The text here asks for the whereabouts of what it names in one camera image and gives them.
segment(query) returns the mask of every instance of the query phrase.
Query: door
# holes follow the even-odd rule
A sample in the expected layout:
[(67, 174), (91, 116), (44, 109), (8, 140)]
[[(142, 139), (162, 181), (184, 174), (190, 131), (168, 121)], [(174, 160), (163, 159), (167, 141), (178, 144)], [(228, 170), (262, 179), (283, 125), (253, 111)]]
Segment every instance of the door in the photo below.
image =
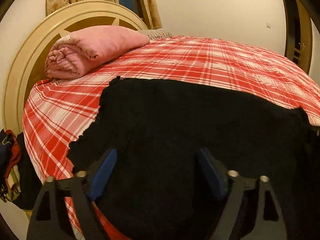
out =
[(298, 66), (307, 74), (309, 73), (312, 55), (312, 26), (311, 18), (304, 6), (299, 0), (297, 1), (299, 17), (300, 17), (300, 49), (295, 49), (299, 54)]

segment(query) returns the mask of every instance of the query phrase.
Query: headboard panel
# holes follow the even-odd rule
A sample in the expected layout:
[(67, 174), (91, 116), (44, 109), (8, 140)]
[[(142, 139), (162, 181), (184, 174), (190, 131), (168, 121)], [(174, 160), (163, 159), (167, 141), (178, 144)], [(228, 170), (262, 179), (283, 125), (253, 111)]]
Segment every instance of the headboard panel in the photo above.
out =
[(3, 123), (22, 131), (23, 108), (32, 86), (45, 79), (44, 62), (52, 45), (69, 32), (95, 25), (120, 25), (133, 30), (147, 26), (122, 5), (102, 0), (77, 2), (49, 15), (27, 38), (12, 64), (4, 97)]

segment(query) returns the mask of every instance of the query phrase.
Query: checkered bedspread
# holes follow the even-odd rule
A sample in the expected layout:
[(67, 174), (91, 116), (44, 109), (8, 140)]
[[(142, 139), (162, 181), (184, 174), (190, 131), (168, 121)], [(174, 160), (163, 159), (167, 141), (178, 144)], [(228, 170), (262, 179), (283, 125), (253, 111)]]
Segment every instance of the checkered bedspread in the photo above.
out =
[[(152, 41), (82, 78), (34, 85), (23, 114), (23, 130), (42, 181), (50, 175), (56, 179), (72, 176), (73, 166), (66, 158), (68, 144), (94, 121), (100, 94), (116, 76), (173, 79), (244, 91), (285, 108), (302, 106), (310, 123), (320, 126), (320, 89), (287, 58), (234, 42), (176, 36)], [(67, 208), (79, 228), (71, 200)], [(110, 226), (100, 212), (98, 215), (105, 228)]]

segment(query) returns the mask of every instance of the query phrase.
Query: pink blanket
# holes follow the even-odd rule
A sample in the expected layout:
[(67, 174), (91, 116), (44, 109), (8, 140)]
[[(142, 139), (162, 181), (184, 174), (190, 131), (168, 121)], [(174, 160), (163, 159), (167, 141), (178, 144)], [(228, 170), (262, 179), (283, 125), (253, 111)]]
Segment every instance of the pink blanket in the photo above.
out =
[(57, 40), (45, 61), (49, 78), (72, 79), (150, 42), (131, 29), (103, 25), (88, 27)]

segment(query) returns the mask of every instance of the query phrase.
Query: white wall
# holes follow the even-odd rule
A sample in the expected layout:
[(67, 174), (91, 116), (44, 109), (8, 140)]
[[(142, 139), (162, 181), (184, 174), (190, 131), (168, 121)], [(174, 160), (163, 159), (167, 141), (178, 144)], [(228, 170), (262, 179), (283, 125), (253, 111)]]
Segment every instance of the white wall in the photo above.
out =
[(312, 58), (309, 76), (320, 86), (320, 34), (313, 23), (312, 24)]
[(173, 34), (237, 41), (284, 55), (283, 0), (156, 1), (163, 28)]
[[(2, 129), (2, 105), (4, 89), (11, 63), (24, 40), (45, 18), (45, 0), (15, 0), (0, 22), (0, 129)], [(28, 218), (12, 203), (0, 200), (0, 212), (20, 239), (27, 236)]]

